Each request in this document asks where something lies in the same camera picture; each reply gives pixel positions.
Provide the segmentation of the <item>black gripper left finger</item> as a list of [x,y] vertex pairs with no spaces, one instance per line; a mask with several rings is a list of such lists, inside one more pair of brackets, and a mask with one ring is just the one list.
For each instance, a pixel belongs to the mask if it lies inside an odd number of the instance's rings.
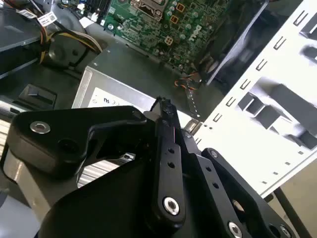
[[66,195],[132,161],[180,159],[174,126],[132,106],[82,108],[17,115],[10,126],[1,169],[16,183],[41,225]]

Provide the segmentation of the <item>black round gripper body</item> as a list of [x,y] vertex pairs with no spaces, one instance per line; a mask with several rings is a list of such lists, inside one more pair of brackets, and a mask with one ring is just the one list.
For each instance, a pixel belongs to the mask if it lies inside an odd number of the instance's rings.
[[222,238],[220,215],[180,159],[132,161],[60,199],[41,238]]

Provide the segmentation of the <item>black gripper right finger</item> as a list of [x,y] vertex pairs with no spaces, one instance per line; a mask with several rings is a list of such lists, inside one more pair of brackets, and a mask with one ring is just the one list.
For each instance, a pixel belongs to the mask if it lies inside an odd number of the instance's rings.
[[192,135],[180,128],[176,107],[162,99],[163,123],[174,126],[184,158],[183,171],[194,178],[194,187],[204,197],[206,216],[216,229],[217,238],[308,238],[310,235],[285,194],[274,193],[293,224],[283,219],[212,148],[200,151]]

